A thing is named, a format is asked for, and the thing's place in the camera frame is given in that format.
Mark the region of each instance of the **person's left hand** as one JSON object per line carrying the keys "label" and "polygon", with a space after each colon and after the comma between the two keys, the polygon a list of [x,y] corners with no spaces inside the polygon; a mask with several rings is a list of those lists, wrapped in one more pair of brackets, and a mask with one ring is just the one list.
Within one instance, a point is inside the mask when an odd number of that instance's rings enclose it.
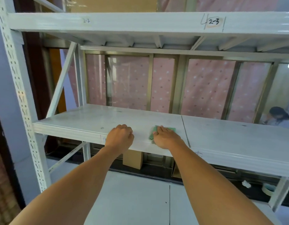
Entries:
{"label": "person's left hand", "polygon": [[120,155],[129,149],[133,140],[134,135],[132,128],[125,124],[118,125],[109,132],[106,138],[105,147],[112,148]]}

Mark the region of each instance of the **roll of tape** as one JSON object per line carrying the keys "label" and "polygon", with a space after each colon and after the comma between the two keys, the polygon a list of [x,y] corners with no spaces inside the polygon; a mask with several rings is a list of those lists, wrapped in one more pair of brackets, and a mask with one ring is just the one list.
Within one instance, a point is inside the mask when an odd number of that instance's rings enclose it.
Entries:
{"label": "roll of tape", "polygon": [[276,189],[276,187],[274,185],[271,185],[268,183],[263,183],[263,185],[262,185],[262,191],[270,197],[274,193],[275,189]]}

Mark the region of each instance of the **person's left arm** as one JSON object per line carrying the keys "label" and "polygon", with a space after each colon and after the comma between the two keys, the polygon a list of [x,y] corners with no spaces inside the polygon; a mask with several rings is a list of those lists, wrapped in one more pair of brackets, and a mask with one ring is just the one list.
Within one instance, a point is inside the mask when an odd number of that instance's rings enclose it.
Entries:
{"label": "person's left arm", "polygon": [[118,125],[105,147],[38,195],[10,225],[83,225],[112,162],[132,145],[131,127]]}

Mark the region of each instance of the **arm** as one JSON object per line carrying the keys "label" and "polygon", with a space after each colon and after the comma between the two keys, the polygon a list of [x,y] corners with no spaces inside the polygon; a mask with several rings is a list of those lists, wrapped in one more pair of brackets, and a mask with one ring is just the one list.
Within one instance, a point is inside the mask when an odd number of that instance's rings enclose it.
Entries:
{"label": "arm", "polygon": [[231,182],[187,147],[175,132],[158,127],[154,142],[173,155],[200,225],[273,225]]}
{"label": "arm", "polygon": [[38,195],[11,225],[83,225],[112,162],[132,145],[131,127],[118,125],[105,147]]}

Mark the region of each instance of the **number label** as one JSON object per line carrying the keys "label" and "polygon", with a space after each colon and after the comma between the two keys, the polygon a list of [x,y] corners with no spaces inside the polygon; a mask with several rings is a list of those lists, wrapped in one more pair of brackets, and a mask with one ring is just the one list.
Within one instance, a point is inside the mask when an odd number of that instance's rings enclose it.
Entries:
{"label": "number label", "polygon": [[206,27],[207,28],[214,28],[220,27],[223,25],[224,19],[218,16],[209,17],[207,19]]}
{"label": "number label", "polygon": [[84,19],[84,18],[83,18],[83,23],[90,23],[90,19],[88,19],[88,18],[87,18],[87,19]]}

